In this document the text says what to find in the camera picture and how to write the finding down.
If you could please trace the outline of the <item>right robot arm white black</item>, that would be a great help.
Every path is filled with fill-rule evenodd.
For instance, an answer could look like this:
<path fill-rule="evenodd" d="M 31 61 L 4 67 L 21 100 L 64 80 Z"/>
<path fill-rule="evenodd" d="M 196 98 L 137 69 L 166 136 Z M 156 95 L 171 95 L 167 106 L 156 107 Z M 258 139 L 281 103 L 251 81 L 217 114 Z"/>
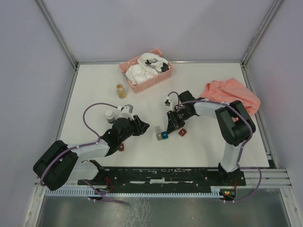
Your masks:
<path fill-rule="evenodd" d="M 170 100 L 170 92 L 165 105 L 170 107 L 167 112 L 167 134 L 171 134 L 185 126 L 185 121 L 193 116 L 207 116 L 216 119 L 225 148 L 217 173 L 218 181 L 228 185 L 234 180 L 235 171 L 240 169 L 240 159 L 244 146 L 250 141 L 256 126 L 240 100 L 230 103 L 211 101 L 207 98 L 194 98 L 187 90 L 177 94 L 178 103 L 174 105 Z"/>

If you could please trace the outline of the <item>glass pill bottle yellow pills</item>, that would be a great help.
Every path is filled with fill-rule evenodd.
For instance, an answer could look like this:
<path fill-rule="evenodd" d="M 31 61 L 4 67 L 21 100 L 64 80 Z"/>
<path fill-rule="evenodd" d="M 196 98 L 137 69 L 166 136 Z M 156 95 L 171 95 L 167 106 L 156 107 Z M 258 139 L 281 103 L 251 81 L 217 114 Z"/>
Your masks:
<path fill-rule="evenodd" d="M 126 90 L 125 90 L 125 88 L 122 84 L 117 84 L 116 92 L 117 92 L 117 95 L 120 99 L 124 99 L 127 96 Z"/>

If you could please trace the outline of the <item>white bottle cap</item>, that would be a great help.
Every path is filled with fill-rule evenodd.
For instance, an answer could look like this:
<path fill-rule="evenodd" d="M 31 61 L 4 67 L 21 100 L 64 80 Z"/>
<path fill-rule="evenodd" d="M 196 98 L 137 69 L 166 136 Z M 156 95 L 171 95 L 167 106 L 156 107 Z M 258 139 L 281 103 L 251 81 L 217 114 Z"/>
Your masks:
<path fill-rule="evenodd" d="M 114 112 L 111 111 L 111 110 L 106 110 L 106 112 L 105 112 L 105 118 L 106 118 L 106 120 L 107 120 L 107 122 L 109 124 L 113 124 L 116 121 Z"/>

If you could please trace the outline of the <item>grey pill box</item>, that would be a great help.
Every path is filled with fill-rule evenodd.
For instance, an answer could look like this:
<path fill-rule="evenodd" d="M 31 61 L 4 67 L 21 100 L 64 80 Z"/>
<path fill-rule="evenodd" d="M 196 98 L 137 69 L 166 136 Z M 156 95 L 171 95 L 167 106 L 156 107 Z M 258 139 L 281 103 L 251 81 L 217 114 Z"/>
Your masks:
<path fill-rule="evenodd" d="M 155 126 L 155 133 L 156 133 L 156 137 L 157 137 L 158 141 L 163 140 L 162 131 L 161 131 L 160 126 Z"/>

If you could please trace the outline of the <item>teal pill box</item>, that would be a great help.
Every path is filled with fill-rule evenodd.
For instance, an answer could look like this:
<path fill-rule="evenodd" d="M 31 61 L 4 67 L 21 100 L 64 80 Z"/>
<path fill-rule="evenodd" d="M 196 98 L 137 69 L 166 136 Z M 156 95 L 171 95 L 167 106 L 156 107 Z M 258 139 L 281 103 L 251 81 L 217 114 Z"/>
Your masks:
<path fill-rule="evenodd" d="M 168 139 L 168 133 L 166 131 L 161 132 L 161 136 L 163 140 Z"/>

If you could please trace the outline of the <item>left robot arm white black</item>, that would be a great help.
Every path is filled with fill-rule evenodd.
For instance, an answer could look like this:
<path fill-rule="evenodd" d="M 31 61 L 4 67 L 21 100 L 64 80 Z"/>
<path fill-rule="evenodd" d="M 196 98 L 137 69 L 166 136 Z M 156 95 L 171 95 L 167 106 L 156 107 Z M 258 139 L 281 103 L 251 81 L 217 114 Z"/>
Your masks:
<path fill-rule="evenodd" d="M 97 141 L 69 146 L 57 140 L 36 161 L 33 171 L 42 180 L 42 185 L 51 191 L 59 189 L 66 182 L 82 179 L 101 184 L 105 173 L 91 160 L 114 154 L 126 139 L 145 134 L 149 127 L 148 123 L 134 115 L 133 119 L 118 118 Z"/>

